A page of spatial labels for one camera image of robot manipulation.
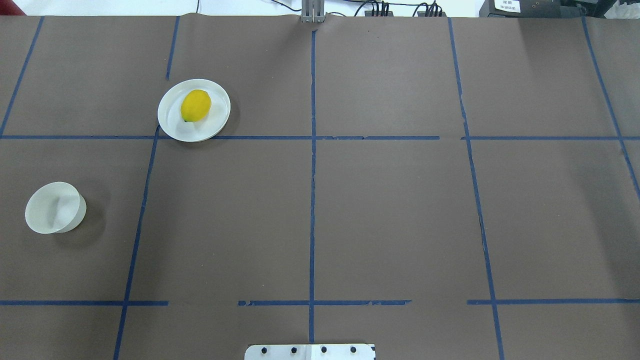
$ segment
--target yellow lemon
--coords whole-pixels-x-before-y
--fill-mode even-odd
[[[211,98],[204,90],[193,90],[184,98],[180,114],[184,121],[196,122],[207,116],[211,109]]]

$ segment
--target black cable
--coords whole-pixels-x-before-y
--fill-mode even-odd
[[[440,16],[442,16],[442,8],[440,7],[440,5],[438,5],[438,3],[436,3],[436,0],[433,0],[433,3],[431,3],[431,6],[429,7],[429,17],[437,17],[438,16],[438,9],[440,9]]]
[[[426,11],[429,11],[429,4],[427,4],[427,3],[421,3],[420,5],[418,5],[418,6],[416,6],[416,7],[415,7],[415,10],[413,11],[413,15],[411,15],[411,17],[414,17],[414,16],[415,16],[415,14],[417,14],[417,13],[418,13],[418,9],[420,8],[420,6],[423,6],[423,5],[427,7],[427,10],[426,10]]]
[[[342,1],[346,1],[348,3],[368,3],[369,1],[365,1],[365,0],[342,0]],[[399,3],[388,3],[389,5],[402,5],[402,6],[417,6],[418,4],[399,4]]]
[[[280,4],[280,5],[284,6],[284,7],[286,7],[287,9],[291,10],[292,12],[301,12],[302,11],[302,9],[294,9],[291,6],[289,6],[287,4],[283,4],[278,0],[271,0],[271,2],[272,3],[276,3],[276,4]]]
[[[382,1],[382,6],[380,7],[380,16],[389,16],[389,3],[385,3]]]
[[[356,10],[356,13],[353,14],[353,16],[358,16],[358,12],[360,12],[360,9],[362,9],[363,6],[365,6],[366,4],[371,4],[371,12],[373,12],[373,4],[378,4],[378,2],[376,0],[367,0],[367,1],[359,1],[359,3],[362,3],[360,6],[358,6],[358,10]]]

